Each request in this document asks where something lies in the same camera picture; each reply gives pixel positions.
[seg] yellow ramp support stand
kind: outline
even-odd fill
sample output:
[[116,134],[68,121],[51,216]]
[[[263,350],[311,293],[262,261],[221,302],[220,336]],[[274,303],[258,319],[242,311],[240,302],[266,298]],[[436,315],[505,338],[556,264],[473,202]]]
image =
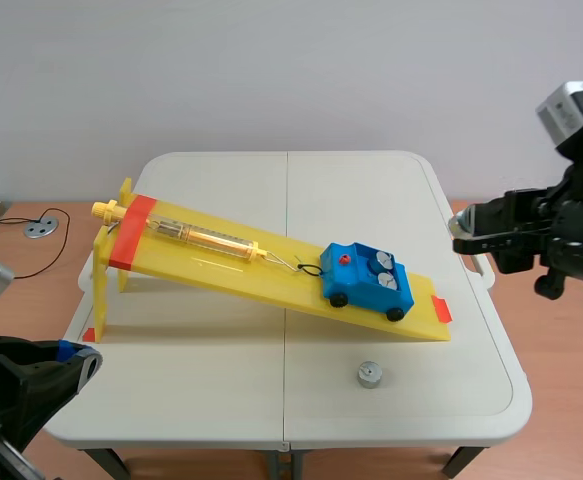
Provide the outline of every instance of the yellow ramp support stand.
[[[130,189],[130,184],[125,182],[123,188]],[[121,194],[121,203],[129,205],[134,197],[135,194],[128,192]],[[298,259],[302,263],[319,265],[324,250],[323,247],[165,202],[157,201],[151,215],[257,241],[260,249],[274,252],[292,265],[299,263]],[[107,234],[107,228],[103,227],[94,244],[95,341],[102,338],[106,323],[105,267],[109,264],[119,231],[120,228],[114,228]],[[403,320],[390,322],[383,314],[351,305],[333,308],[322,295],[322,280],[318,277],[293,272],[284,265],[262,258],[249,262],[182,243],[148,228],[142,233],[130,270],[397,335],[423,340],[450,339],[447,325],[438,319],[432,301],[435,295],[433,283],[414,273],[409,273],[408,277],[415,305]],[[119,277],[118,285],[123,288],[125,280]]]

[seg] yellow ramp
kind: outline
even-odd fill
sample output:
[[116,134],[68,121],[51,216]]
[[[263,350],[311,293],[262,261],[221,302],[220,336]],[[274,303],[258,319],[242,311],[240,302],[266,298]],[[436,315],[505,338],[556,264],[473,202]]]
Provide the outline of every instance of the yellow ramp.
[[[275,253],[292,265],[298,263],[296,257],[302,263],[319,265],[320,254],[326,248],[165,202],[158,201],[151,213],[257,241],[259,248]],[[114,229],[101,245],[100,262],[108,263],[118,230]],[[131,270],[407,337],[423,340],[450,338],[447,325],[438,320],[431,300],[435,295],[433,283],[414,273],[409,273],[409,283],[415,305],[403,320],[394,323],[384,314],[351,305],[333,308],[322,296],[322,280],[318,277],[293,272],[284,265],[261,258],[248,263],[238,257],[165,238],[149,229],[142,234]]]

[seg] wooden floor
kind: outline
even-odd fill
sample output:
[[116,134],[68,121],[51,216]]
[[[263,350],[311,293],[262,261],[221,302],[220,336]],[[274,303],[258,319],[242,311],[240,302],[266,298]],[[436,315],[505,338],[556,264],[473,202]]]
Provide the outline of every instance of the wooden floor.
[[[78,238],[72,241],[80,243],[79,237],[92,238],[96,225],[89,223],[88,212],[84,207],[70,208],[75,223],[82,222],[82,227],[88,226],[76,233]],[[30,208],[9,212],[10,215],[18,213],[34,215]],[[2,235],[1,241],[8,244],[9,236]],[[60,262],[66,274],[59,281],[75,286],[77,273],[88,254],[88,245],[84,246],[83,243],[79,247],[74,245],[71,256]],[[5,253],[3,249],[0,254],[16,253]],[[568,280],[563,298],[551,302],[533,293],[533,282],[541,272],[542,269],[538,268],[514,276],[498,275],[492,292],[500,317],[529,377],[534,397],[531,420],[516,438],[480,455],[459,479],[583,480],[583,283]],[[28,286],[14,285],[12,288],[16,290],[12,295],[23,298],[26,289],[44,288],[44,282],[41,276]],[[73,297],[78,292],[71,290],[68,295],[71,302],[77,303]],[[2,325],[6,321],[3,314],[0,310]],[[12,322],[11,334],[23,334],[22,327],[16,323],[17,318],[9,321]],[[58,319],[56,323],[49,320],[46,327],[38,330],[37,334],[35,329],[40,327],[27,325],[28,333],[25,335],[32,338],[39,336],[40,332],[62,335],[68,321],[68,318]],[[56,476],[64,480],[109,478],[84,453],[65,448],[44,433],[38,435],[26,453],[50,479]],[[264,460],[255,452],[128,450],[121,453],[128,459],[134,480],[266,479]],[[442,479],[444,477],[439,470],[451,453],[452,449],[314,452],[305,458],[304,478]]]

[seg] blue toy car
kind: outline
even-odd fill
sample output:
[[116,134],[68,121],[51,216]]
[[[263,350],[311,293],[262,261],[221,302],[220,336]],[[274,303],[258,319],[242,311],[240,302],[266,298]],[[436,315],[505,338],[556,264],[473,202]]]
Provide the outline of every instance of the blue toy car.
[[392,254],[360,243],[332,243],[320,255],[322,292],[332,307],[348,304],[402,320],[413,307],[404,265]]

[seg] car wheel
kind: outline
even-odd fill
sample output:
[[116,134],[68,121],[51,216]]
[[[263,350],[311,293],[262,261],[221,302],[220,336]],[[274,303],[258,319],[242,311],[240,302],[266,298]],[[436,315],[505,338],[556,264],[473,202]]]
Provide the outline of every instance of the car wheel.
[[399,322],[404,318],[404,310],[401,308],[392,308],[387,312],[387,319],[390,322]]
[[349,297],[345,293],[334,293],[329,297],[329,303],[334,308],[346,307],[349,304]]

